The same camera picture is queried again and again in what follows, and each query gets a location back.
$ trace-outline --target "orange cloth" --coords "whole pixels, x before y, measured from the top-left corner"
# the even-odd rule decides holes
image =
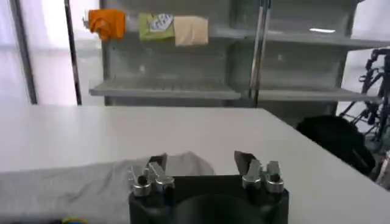
[[[97,32],[103,41],[121,39],[125,32],[125,13],[116,9],[99,9],[88,12],[91,32]]]

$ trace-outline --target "white table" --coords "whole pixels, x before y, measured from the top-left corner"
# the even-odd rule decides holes
[[[193,151],[219,175],[234,150],[280,162],[290,224],[389,223],[390,195],[265,110],[0,109],[0,171],[81,166]]]

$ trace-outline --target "towel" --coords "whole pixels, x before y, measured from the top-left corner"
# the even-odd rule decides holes
[[[140,13],[140,40],[165,40],[175,36],[173,30],[173,16],[170,14]]]
[[[88,21],[91,32],[97,32],[102,41],[121,39],[125,32],[125,13],[115,9],[90,10]]]
[[[208,44],[208,19],[198,16],[175,16],[175,45]]]

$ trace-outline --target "shelf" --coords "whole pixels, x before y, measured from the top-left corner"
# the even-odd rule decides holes
[[[390,46],[389,41],[359,40],[348,37],[331,37],[315,34],[293,34],[276,31],[269,31],[266,35],[267,40],[285,43],[316,44],[323,46],[346,47],[348,51],[359,49],[372,49],[378,47]]]
[[[310,88],[307,86],[262,86],[259,90],[258,100],[272,101],[376,101],[376,96],[368,96],[351,92],[341,88]]]
[[[235,100],[241,97],[218,80],[134,78],[107,80],[90,89],[92,96]]]
[[[126,32],[138,33],[138,18],[126,16]],[[209,27],[210,38],[225,38],[234,41],[254,41],[256,30],[234,29],[229,26],[212,25]],[[372,49],[390,46],[390,41],[359,40],[349,37],[333,37],[330,35],[318,35],[315,33],[284,33],[282,31],[269,30],[266,35],[267,41],[282,43],[316,44],[322,46],[346,47],[348,51],[359,49]]]

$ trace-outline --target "beige cloth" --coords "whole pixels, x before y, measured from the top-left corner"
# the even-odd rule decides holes
[[[175,16],[174,30],[176,46],[208,44],[208,19],[198,16]]]

